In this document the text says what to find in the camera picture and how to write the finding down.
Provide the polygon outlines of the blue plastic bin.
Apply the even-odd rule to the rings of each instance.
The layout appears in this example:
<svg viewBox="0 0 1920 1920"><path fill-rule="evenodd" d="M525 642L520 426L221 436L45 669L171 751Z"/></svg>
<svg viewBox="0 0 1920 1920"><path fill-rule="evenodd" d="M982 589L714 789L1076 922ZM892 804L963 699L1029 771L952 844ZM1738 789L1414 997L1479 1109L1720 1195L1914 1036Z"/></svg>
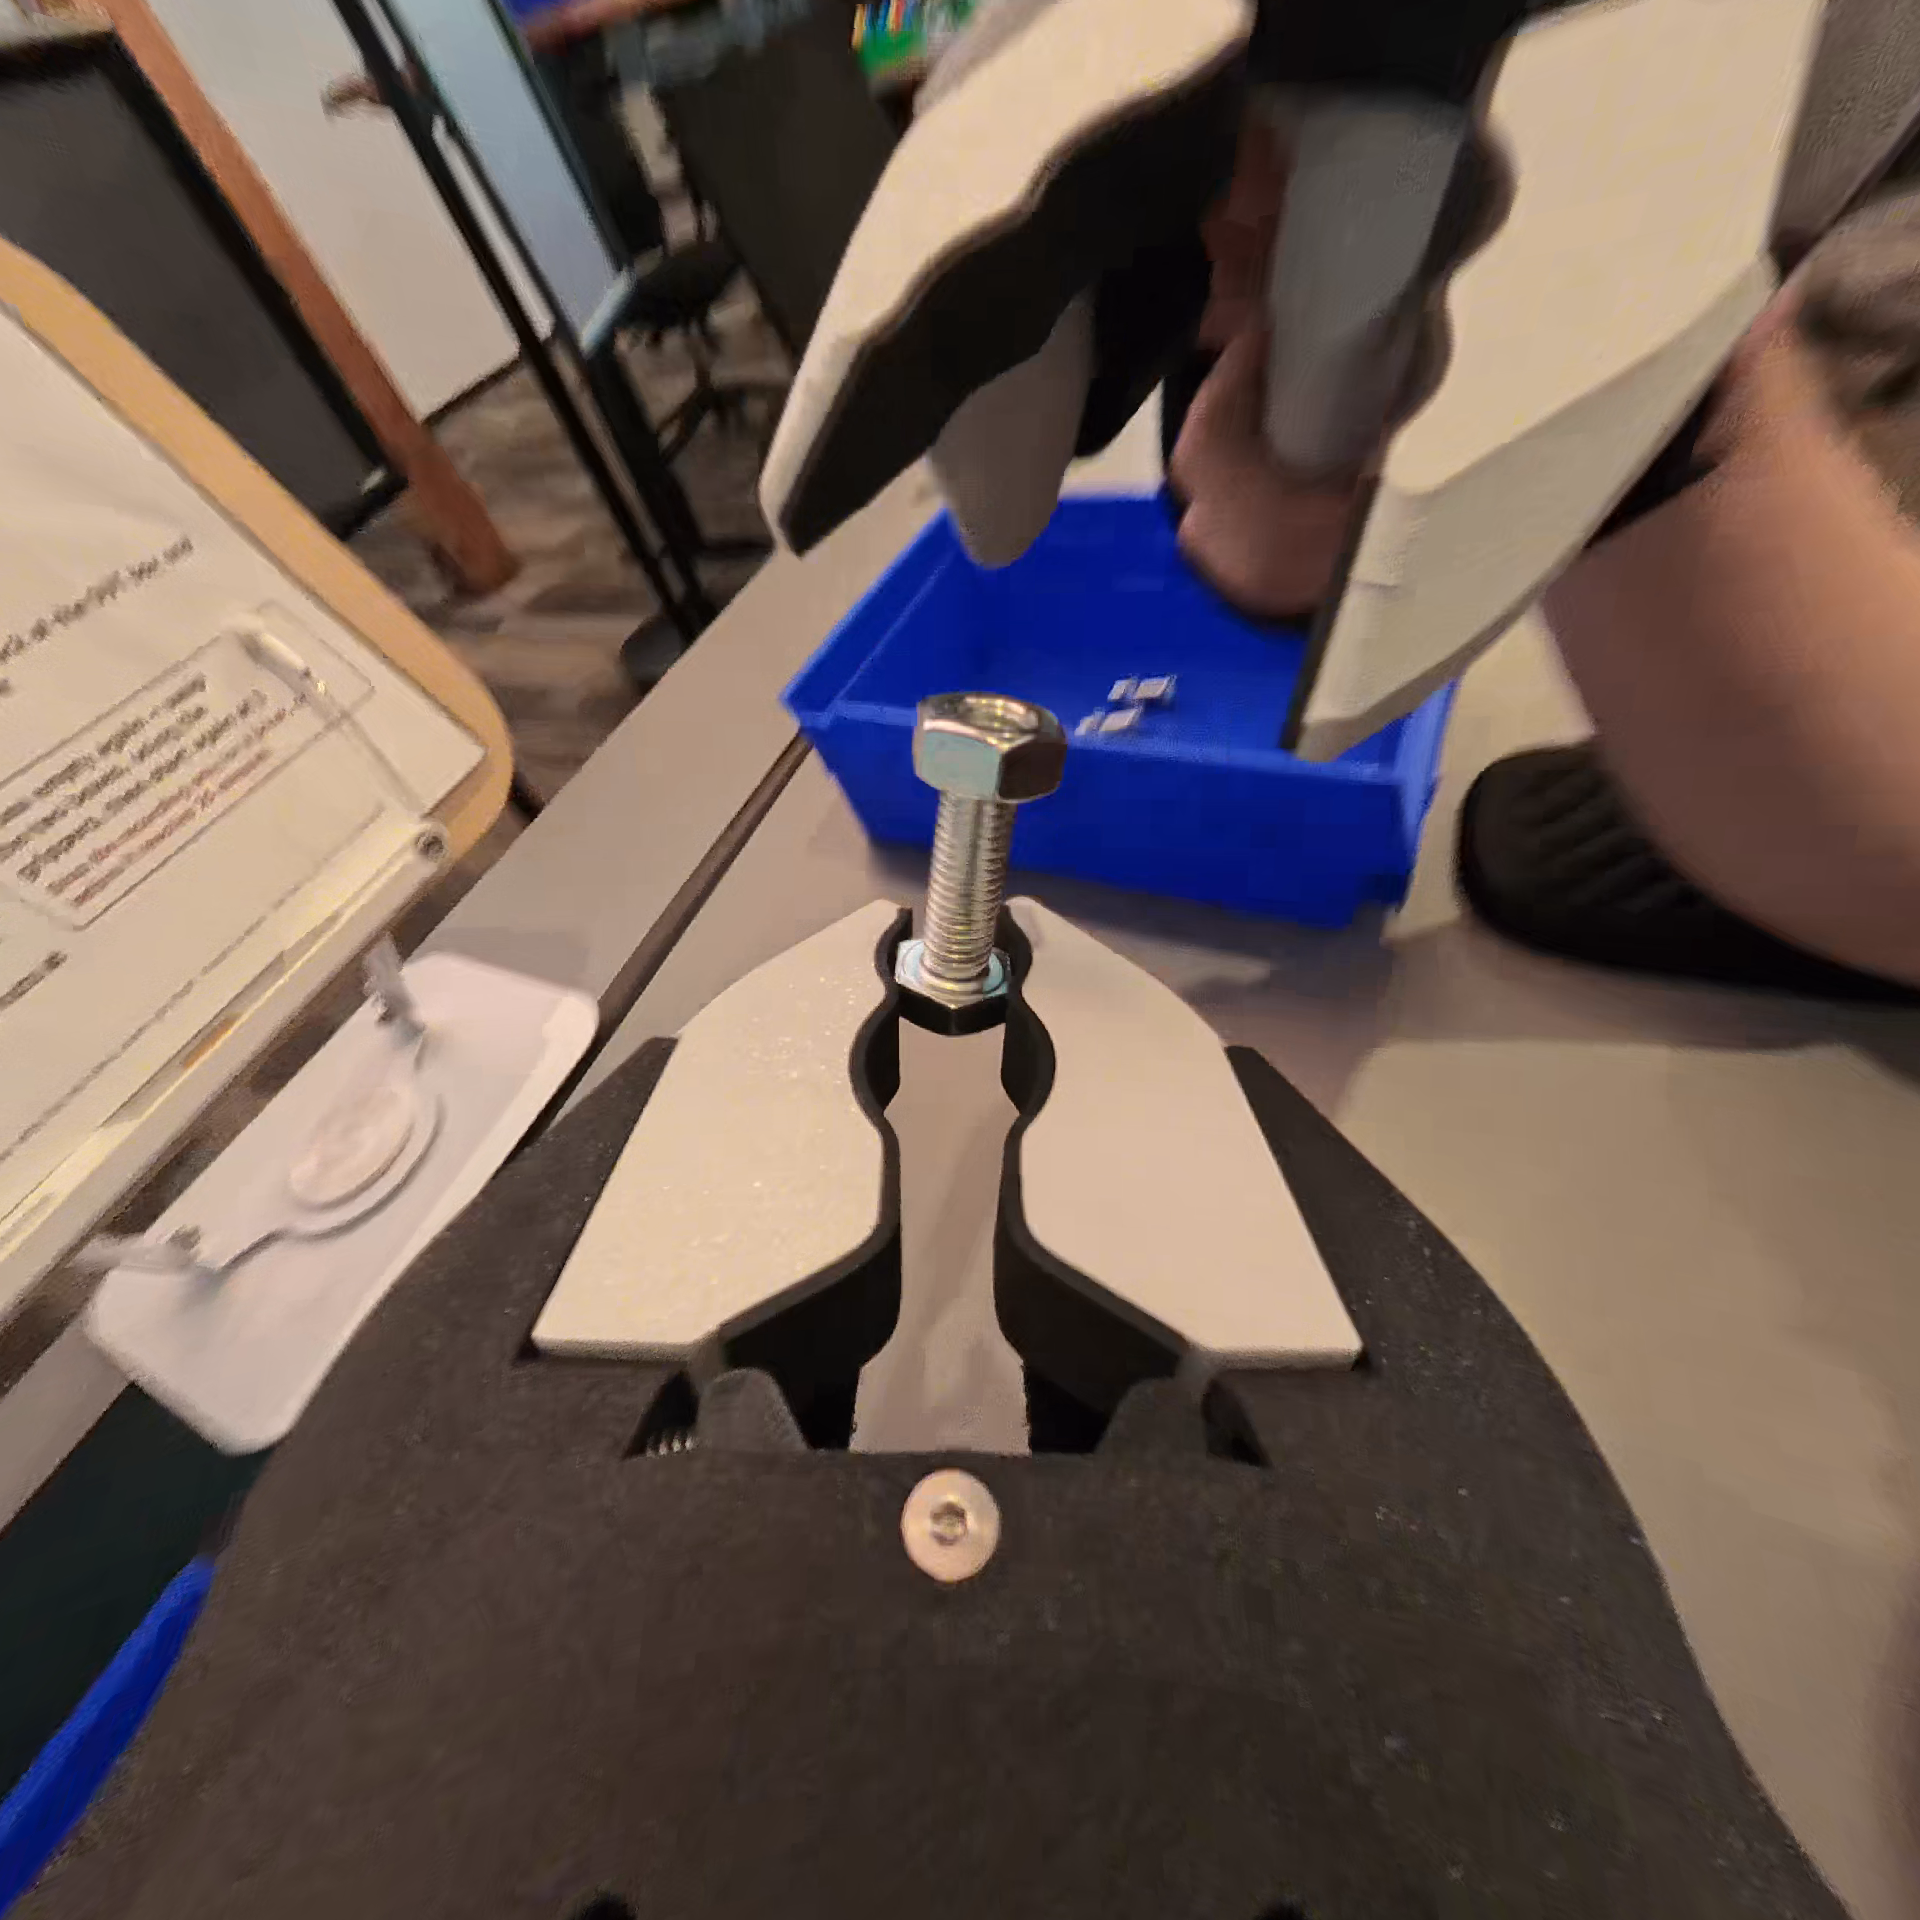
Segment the blue plastic bin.
<svg viewBox="0 0 1920 1920"><path fill-rule="evenodd" d="M1456 687L1340 760L1280 751L1304 659L1216 602L1160 497L1069 497L1020 563L971 563L947 513L906 546L784 689L784 709L880 844L926 848L919 705L1008 693L1069 733L1062 785L1022 808L1022 872L1261 920L1344 928L1406 899ZM1176 677L1168 709L1116 679Z"/></svg>
<svg viewBox="0 0 1920 1920"><path fill-rule="evenodd" d="M3 1908L37 1882L152 1713L215 1573L196 1555L155 1597L3 1802Z"/></svg>

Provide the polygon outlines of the black office chair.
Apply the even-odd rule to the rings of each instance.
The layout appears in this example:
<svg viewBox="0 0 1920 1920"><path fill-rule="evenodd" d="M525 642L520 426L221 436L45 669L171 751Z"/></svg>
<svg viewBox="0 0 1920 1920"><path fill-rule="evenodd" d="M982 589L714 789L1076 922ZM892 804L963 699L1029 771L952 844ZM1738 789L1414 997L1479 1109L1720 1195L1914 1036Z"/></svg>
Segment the black office chair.
<svg viewBox="0 0 1920 1920"><path fill-rule="evenodd" d="M852 48L852 7L683 5L650 89L788 360L822 316L896 125Z"/></svg>
<svg viewBox="0 0 1920 1920"><path fill-rule="evenodd" d="M679 248L662 248L645 259L616 295L607 337L586 357L589 393L615 432L615 443L628 447L642 435L653 449L653 463L672 464L708 424L746 426L752 399L762 385L718 377L714 355L714 313L741 277L741 264L728 243L703 234ZM646 345L676 337L685 351L687 393L653 424L628 381L621 355L627 337L638 335Z"/></svg>

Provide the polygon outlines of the paper instruction sheet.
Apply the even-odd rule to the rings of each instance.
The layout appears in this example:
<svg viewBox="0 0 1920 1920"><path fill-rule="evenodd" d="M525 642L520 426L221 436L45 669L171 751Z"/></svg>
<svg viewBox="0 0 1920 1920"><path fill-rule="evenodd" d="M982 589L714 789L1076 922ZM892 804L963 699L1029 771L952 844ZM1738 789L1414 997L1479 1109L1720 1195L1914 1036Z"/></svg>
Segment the paper instruction sheet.
<svg viewBox="0 0 1920 1920"><path fill-rule="evenodd" d="M406 872L479 739L4 317L3 1195Z"/></svg>

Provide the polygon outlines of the black elbow rest pad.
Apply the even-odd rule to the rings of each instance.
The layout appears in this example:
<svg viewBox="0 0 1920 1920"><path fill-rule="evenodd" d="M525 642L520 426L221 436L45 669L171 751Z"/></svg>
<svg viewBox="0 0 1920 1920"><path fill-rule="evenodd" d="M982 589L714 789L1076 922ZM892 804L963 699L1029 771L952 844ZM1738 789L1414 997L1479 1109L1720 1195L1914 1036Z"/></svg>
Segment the black elbow rest pad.
<svg viewBox="0 0 1920 1920"><path fill-rule="evenodd" d="M1916 988L1788 944L1703 897L1638 829L1588 743L1485 767L1458 804L1453 876L1477 924L1557 962L1804 1002L1917 1003Z"/></svg>

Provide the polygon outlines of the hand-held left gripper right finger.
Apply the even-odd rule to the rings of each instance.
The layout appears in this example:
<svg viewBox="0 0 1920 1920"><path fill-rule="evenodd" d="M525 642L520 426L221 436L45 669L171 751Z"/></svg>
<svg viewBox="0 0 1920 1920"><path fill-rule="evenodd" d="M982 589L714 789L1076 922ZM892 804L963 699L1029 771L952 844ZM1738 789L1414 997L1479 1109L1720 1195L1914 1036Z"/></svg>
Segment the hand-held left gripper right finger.
<svg viewBox="0 0 1920 1920"><path fill-rule="evenodd" d="M1360 1332L1223 1040L1052 907L1010 914L1040 1089L1008 1143L1029 1269L1006 1336L1046 1375L1351 1370Z"/></svg>

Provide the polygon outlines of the black floor sign stand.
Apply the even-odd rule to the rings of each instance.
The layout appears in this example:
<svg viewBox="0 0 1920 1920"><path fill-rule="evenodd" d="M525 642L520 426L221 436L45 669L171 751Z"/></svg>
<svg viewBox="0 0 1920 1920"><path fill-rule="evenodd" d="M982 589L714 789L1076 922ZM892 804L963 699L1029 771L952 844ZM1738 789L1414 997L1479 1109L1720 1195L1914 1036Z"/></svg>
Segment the black floor sign stand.
<svg viewBox="0 0 1920 1920"><path fill-rule="evenodd" d="M502 5L334 2L656 611L619 645L645 698L718 618L701 528L619 351L632 265Z"/></svg>

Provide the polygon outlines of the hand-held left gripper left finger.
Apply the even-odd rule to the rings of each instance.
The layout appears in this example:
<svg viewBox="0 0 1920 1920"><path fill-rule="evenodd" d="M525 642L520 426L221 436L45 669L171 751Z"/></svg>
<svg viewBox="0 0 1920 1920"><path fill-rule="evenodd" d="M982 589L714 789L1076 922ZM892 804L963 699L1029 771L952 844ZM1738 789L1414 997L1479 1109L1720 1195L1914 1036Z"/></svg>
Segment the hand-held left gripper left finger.
<svg viewBox="0 0 1920 1920"><path fill-rule="evenodd" d="M854 1043L896 924L867 904L683 1025L539 1311L539 1353L725 1370L731 1338L875 1234L884 1143Z"/></svg>

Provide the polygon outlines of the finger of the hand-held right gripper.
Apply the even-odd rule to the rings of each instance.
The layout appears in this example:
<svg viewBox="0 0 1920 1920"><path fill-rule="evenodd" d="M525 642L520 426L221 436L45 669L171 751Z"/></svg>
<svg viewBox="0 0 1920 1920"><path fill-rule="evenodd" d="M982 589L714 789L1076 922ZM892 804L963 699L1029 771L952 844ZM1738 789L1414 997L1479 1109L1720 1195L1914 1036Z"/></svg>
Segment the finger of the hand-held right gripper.
<svg viewBox="0 0 1920 1920"><path fill-rule="evenodd" d="M1772 295L1824 5L1519 5L1464 105L1264 84L1264 439L1362 514L1280 746L1331 762L1598 533Z"/></svg>
<svg viewBox="0 0 1920 1920"><path fill-rule="evenodd" d="M758 477L804 555L924 464L995 570L1044 531L1183 330L1232 169L1234 2L999 5L938 61L860 212Z"/></svg>

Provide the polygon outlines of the steel hex bolt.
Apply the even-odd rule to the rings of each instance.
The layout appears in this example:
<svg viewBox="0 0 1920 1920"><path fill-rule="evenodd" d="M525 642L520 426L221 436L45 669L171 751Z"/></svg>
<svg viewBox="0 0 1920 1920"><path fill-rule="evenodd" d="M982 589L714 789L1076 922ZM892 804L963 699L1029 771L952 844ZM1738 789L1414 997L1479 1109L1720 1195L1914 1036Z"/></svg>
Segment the steel hex bolt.
<svg viewBox="0 0 1920 1920"><path fill-rule="evenodd" d="M1014 802L939 799L919 933L894 959L901 1015L928 1034L968 1037L1006 1020L1014 968L999 931L1014 824Z"/></svg>

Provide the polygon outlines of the person's right forearm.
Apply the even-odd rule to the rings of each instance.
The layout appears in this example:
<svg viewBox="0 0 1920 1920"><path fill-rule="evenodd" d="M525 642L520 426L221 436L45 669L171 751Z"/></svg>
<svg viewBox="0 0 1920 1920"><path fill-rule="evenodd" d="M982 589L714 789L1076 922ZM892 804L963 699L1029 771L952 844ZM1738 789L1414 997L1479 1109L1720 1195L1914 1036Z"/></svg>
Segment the person's right forearm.
<svg viewBox="0 0 1920 1920"><path fill-rule="evenodd" d="M1832 405L1800 268L1747 331L1710 472L1576 559L1546 625L1646 840L1710 901L1917 981L1917 560Z"/></svg>

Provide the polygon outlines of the wooden beam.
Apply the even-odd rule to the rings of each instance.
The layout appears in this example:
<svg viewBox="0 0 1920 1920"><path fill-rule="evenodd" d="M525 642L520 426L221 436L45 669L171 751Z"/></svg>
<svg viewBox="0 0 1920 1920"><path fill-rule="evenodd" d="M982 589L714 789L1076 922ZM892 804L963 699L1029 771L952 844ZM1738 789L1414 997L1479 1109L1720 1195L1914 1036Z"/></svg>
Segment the wooden beam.
<svg viewBox="0 0 1920 1920"><path fill-rule="evenodd" d="M390 369L338 299L267 178L205 96L152 7L103 2L98 12L175 119L326 363L342 380L356 411L367 421L388 469L406 488L416 531L440 573L466 593L494 593L509 584L519 563L485 501L412 411Z"/></svg>

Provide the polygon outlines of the person's right hand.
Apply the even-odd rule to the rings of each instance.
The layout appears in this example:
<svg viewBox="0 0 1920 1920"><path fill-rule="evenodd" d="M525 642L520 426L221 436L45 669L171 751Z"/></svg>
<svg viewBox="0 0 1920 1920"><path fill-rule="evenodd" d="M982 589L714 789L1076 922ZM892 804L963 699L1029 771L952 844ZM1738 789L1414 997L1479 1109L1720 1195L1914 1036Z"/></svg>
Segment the person's right hand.
<svg viewBox="0 0 1920 1920"><path fill-rule="evenodd" d="M1246 119L1232 181L1199 229L1206 299L1164 381L1158 427L1189 564L1242 615L1280 625L1327 597L1358 505L1355 483L1301 477L1264 442L1264 283L1287 181L1287 141Z"/></svg>

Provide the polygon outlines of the white board stand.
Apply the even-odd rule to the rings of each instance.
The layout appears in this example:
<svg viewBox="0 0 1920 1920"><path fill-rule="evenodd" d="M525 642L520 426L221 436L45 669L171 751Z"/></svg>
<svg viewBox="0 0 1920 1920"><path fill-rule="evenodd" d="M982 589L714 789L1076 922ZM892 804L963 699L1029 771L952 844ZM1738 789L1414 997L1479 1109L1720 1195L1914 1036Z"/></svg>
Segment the white board stand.
<svg viewBox="0 0 1920 1920"><path fill-rule="evenodd" d="M272 1450L597 1026L589 995L380 947L362 1007L198 1180L84 1247L90 1346L210 1448Z"/></svg>

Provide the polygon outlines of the instruction sheet on stand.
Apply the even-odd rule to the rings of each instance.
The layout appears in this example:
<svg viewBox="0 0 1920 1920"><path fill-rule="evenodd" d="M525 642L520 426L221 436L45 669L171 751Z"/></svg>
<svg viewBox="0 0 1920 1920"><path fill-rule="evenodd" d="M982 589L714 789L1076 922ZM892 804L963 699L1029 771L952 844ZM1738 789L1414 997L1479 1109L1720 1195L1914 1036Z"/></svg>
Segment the instruction sheet on stand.
<svg viewBox="0 0 1920 1920"><path fill-rule="evenodd" d="M47 1202L4 1216L3 1315L12 1323L61 1261L173 1156L203 1111L272 1050L282 1031L372 939L466 856L499 818L512 775L504 720L483 681L348 546L155 369L90 299L34 256L4 243L4 317L60 355L132 431L315 595L363 642L388 659L474 732L483 767L435 804L406 872L363 891L356 905L255 981L191 1050L170 1063L80 1156L77 1178Z"/></svg>

